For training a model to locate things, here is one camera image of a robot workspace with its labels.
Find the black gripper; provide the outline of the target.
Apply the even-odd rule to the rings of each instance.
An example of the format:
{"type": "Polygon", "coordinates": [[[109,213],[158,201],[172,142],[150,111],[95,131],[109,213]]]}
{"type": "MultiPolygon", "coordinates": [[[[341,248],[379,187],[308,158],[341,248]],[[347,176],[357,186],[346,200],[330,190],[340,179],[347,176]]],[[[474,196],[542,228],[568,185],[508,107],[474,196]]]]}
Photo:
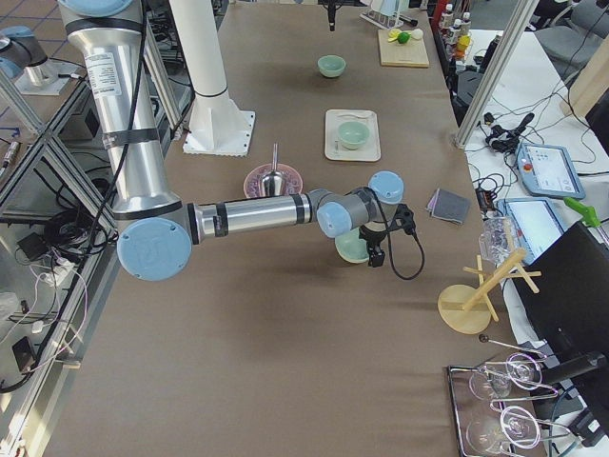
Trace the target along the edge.
{"type": "Polygon", "coordinates": [[[419,243],[414,212],[407,204],[398,204],[393,217],[389,221],[382,219],[381,225],[381,228],[359,227],[359,238],[365,241],[368,265],[372,268],[383,265],[385,252],[381,243],[389,240],[392,232],[402,230],[406,235],[412,236],[416,243],[419,243]]]}
{"type": "Polygon", "coordinates": [[[355,0],[318,0],[318,4],[327,9],[329,30],[334,31],[336,27],[336,10],[344,6],[354,7],[355,0]]]}

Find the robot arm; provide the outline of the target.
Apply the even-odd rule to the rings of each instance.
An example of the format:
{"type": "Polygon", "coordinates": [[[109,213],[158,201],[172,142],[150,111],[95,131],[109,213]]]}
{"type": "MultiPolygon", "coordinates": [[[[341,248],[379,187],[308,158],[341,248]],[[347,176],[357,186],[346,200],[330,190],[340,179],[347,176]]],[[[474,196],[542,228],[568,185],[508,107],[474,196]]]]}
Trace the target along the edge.
{"type": "MultiPolygon", "coordinates": [[[[255,115],[230,98],[212,7],[170,5],[194,92],[186,148],[244,156],[255,115]]],[[[122,267],[147,281],[166,280],[187,264],[192,248],[231,233],[317,223],[336,238],[363,237],[371,266],[392,260],[394,231],[414,235],[402,178],[379,171],[347,194],[326,189],[265,195],[212,205],[185,204],[168,184],[159,132],[145,80],[147,14],[141,1],[63,1],[67,36],[85,58],[103,143],[117,191],[113,216],[122,267]]]]}

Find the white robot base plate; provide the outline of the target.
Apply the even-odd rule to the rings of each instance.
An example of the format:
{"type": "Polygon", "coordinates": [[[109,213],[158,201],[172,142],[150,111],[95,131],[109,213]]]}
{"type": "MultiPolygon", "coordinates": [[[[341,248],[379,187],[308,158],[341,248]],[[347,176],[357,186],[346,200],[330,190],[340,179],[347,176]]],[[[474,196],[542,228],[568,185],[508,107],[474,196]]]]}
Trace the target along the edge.
{"type": "Polygon", "coordinates": [[[195,107],[189,119],[184,153],[245,157],[255,119],[254,111],[195,107]]]}

